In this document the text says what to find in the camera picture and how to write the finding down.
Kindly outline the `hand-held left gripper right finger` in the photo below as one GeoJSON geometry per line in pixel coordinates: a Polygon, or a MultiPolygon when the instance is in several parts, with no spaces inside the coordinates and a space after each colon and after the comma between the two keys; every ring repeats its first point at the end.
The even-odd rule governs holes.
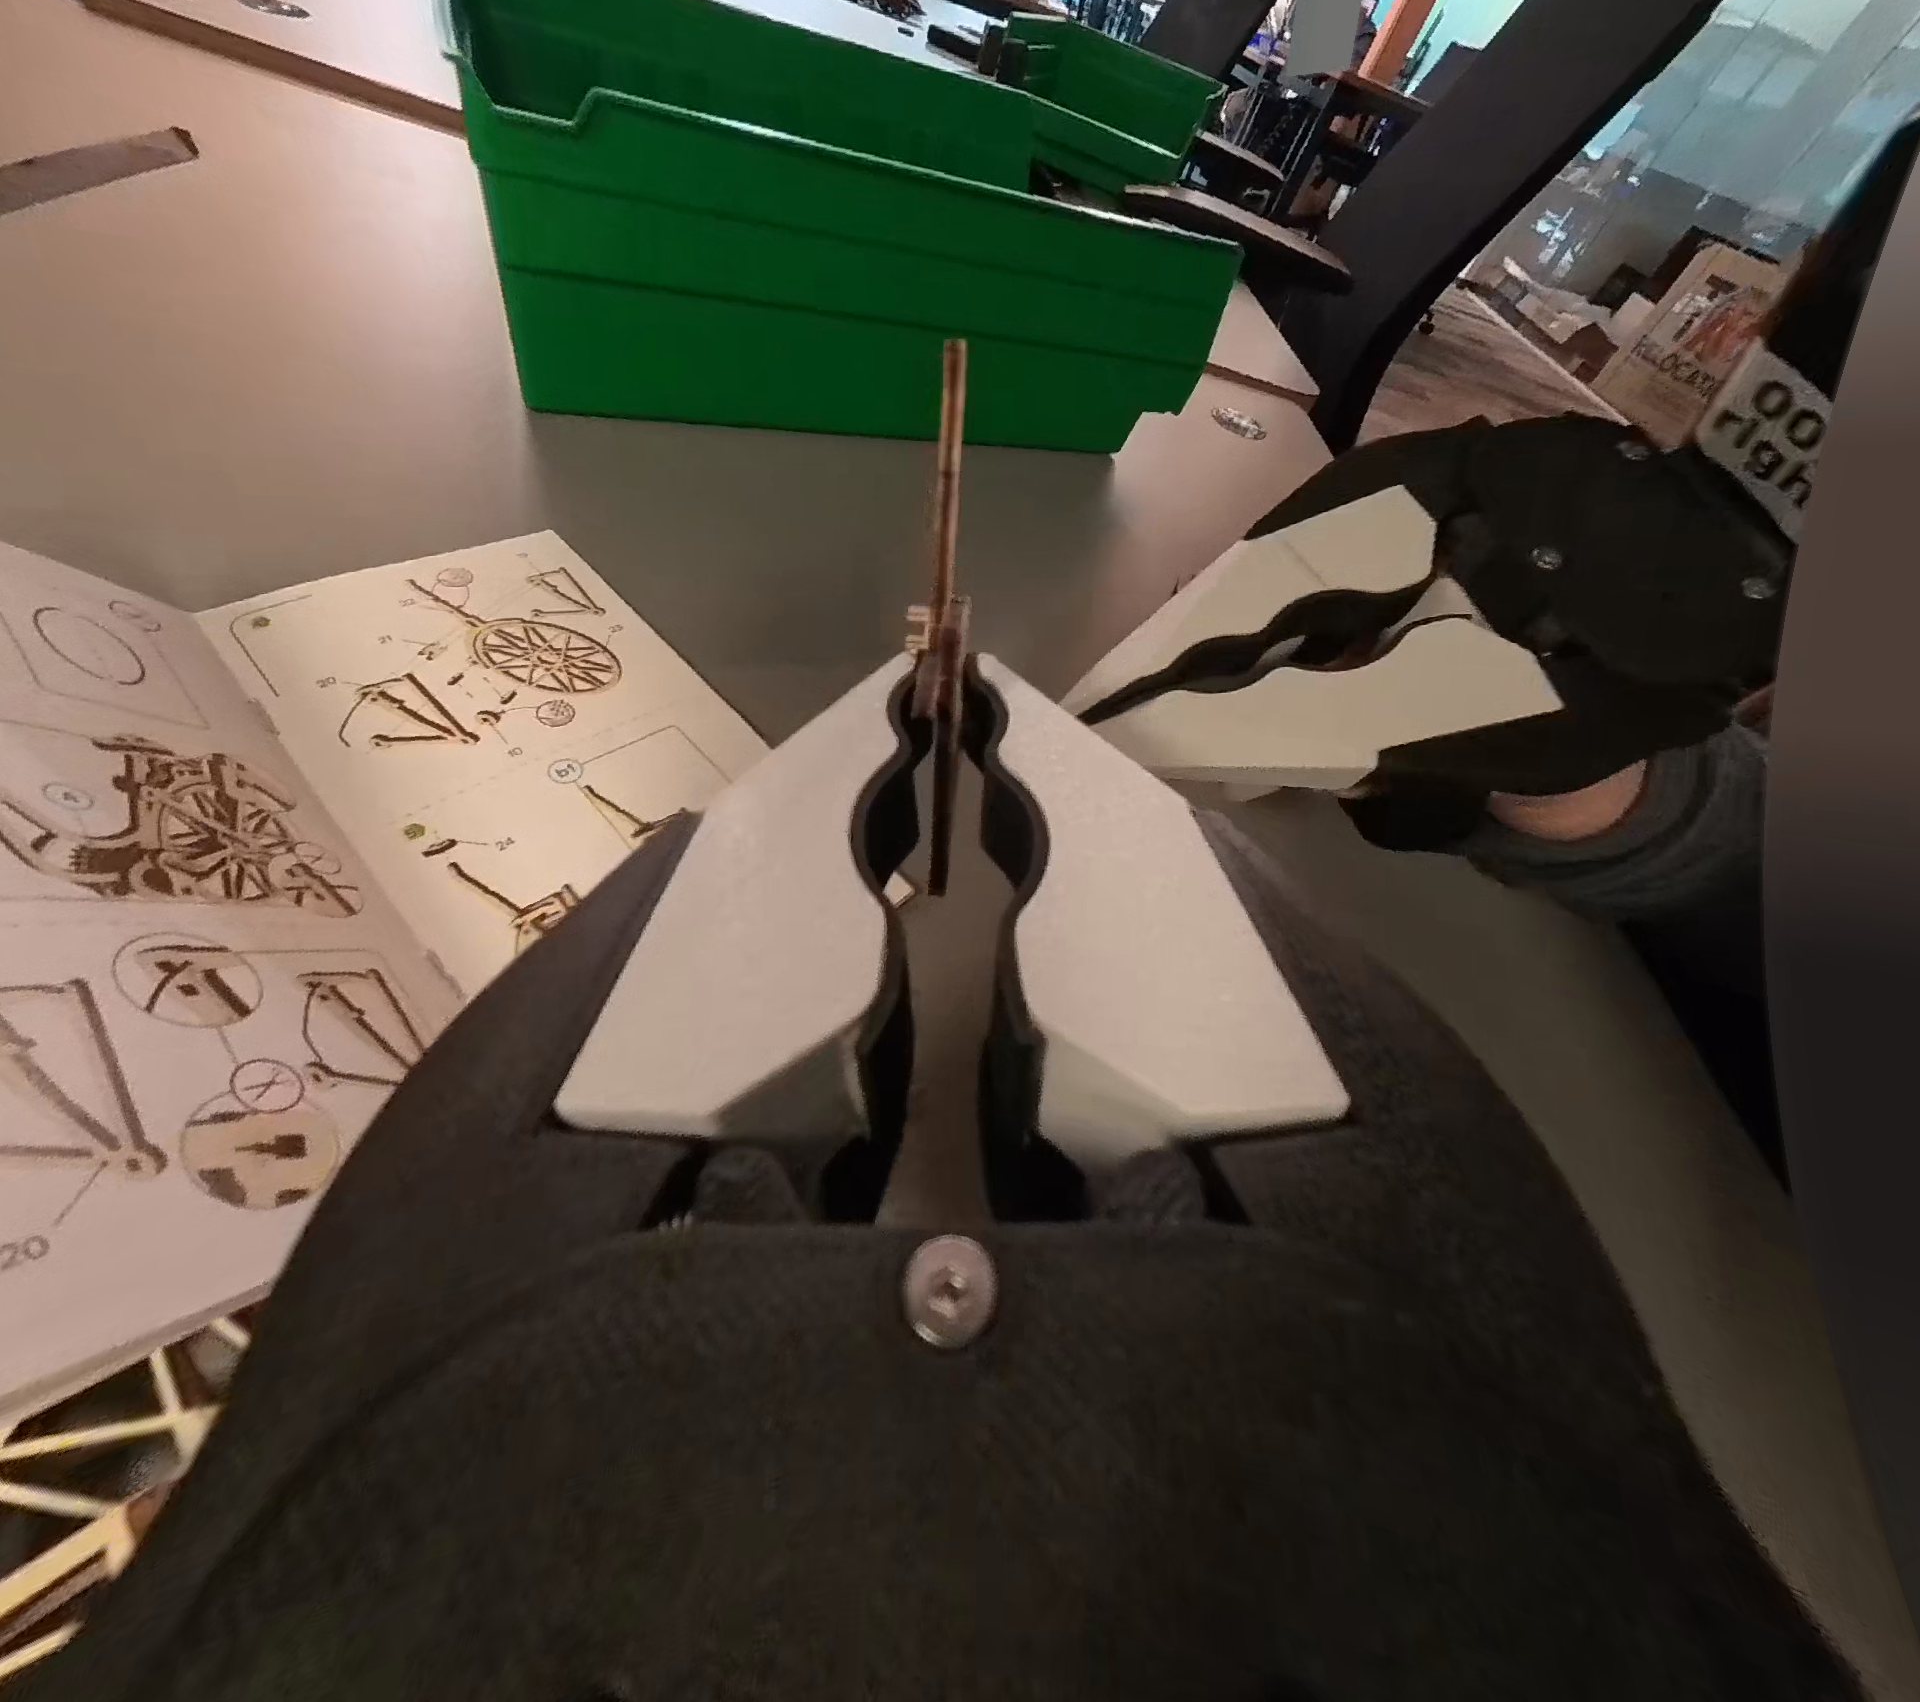
{"type": "Polygon", "coordinates": [[[1196,808],[999,658],[973,678],[1025,1127],[1125,1162],[1341,1121],[1347,1086],[1196,808]]]}

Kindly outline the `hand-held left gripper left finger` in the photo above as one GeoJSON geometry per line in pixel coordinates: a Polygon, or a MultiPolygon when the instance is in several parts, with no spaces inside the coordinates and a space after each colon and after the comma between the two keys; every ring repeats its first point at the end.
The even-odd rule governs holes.
{"type": "Polygon", "coordinates": [[[914,663],[890,658],[705,808],[557,1094],[567,1127],[899,1140],[912,688],[914,663]]]}

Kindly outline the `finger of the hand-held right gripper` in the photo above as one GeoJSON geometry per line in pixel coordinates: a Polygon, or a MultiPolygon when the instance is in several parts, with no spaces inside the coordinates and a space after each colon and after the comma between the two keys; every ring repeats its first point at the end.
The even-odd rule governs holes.
{"type": "Polygon", "coordinates": [[[1562,709],[1451,581],[1194,581],[1084,678],[1084,720],[1189,795],[1347,795],[1562,709]]]}
{"type": "Polygon", "coordinates": [[[1382,633],[1437,574],[1441,527],[1404,487],[1242,538],[1070,689],[1090,725],[1255,684],[1314,644],[1382,633]]]}

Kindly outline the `wooden model frame part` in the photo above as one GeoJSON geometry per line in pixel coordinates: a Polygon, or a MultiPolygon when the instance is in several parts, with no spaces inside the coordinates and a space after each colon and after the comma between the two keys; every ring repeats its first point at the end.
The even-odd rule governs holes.
{"type": "Polygon", "coordinates": [[[931,487],[931,579],[927,602],[909,614],[909,710],[931,747],[931,821],[927,824],[927,897],[948,892],[952,824],[963,739],[963,684],[971,655],[973,602],[960,586],[963,429],[968,344],[948,339],[940,359],[940,434],[931,487]]]}

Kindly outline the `person's right forearm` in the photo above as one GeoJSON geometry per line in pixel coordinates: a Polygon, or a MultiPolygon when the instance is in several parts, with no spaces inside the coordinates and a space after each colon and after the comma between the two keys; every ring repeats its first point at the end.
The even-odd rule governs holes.
{"type": "Polygon", "coordinates": [[[1678,968],[1764,995],[1766,720],[1648,760],[1645,797],[1581,843],[1478,821],[1462,854],[1494,880],[1635,935],[1678,968]]]}

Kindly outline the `model instruction booklet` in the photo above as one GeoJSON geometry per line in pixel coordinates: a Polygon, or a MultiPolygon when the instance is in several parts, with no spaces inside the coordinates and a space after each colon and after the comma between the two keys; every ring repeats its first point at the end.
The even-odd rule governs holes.
{"type": "Polygon", "coordinates": [[[5,1417],[260,1299],[469,999],[766,752],[551,530],[213,609],[5,547],[5,1417]]]}

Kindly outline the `laser-cut wooden parts sheet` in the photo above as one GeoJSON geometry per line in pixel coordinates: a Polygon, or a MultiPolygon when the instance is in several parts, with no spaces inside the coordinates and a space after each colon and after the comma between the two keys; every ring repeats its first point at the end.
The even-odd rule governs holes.
{"type": "Polygon", "coordinates": [[[260,1306],[2,1426],[2,1695],[67,1647],[203,1450],[260,1306]]]}

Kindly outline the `person's right hand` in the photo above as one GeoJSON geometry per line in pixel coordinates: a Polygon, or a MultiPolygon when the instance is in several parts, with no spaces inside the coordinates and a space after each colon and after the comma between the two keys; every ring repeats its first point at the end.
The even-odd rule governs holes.
{"type": "Polygon", "coordinates": [[[1624,824],[1645,797],[1650,762],[1559,795],[1494,792],[1486,801],[1492,822],[1536,842],[1581,843],[1624,824]]]}

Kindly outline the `printed cardboard box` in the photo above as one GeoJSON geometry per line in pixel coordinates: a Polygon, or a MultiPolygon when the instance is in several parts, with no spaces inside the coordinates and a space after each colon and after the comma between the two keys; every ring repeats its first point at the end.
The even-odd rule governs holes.
{"type": "Polygon", "coordinates": [[[1781,276],[1769,257],[1704,242],[1597,371],[1596,395],[1662,449],[1683,446],[1756,339],[1781,276]]]}

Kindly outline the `green plastic bin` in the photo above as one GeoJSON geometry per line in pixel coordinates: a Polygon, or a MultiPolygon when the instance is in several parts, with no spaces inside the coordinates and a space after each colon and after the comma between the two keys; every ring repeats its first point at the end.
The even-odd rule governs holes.
{"type": "Polygon", "coordinates": [[[1224,82],[1079,21],[1014,14],[994,79],[1031,102],[1029,165],[1100,198],[1176,185],[1224,82]]]}
{"type": "Polygon", "coordinates": [[[576,124],[593,96],[666,105],[1014,191],[1036,102],[850,0],[430,0],[465,102],[576,124]]]}
{"type": "Polygon", "coordinates": [[[594,89],[572,120],[460,66],[518,359],[642,298],[848,316],[1002,351],[1200,367],[1241,249],[1070,201],[594,89]]]}
{"type": "Polygon", "coordinates": [[[944,345],[968,345],[968,446],[1111,455],[1174,413],[1210,364],[1227,298],[1155,323],[1139,296],[1063,339],[988,317],[891,323],[692,289],[506,268],[498,278],[526,408],[551,415],[934,441],[944,345]]]}

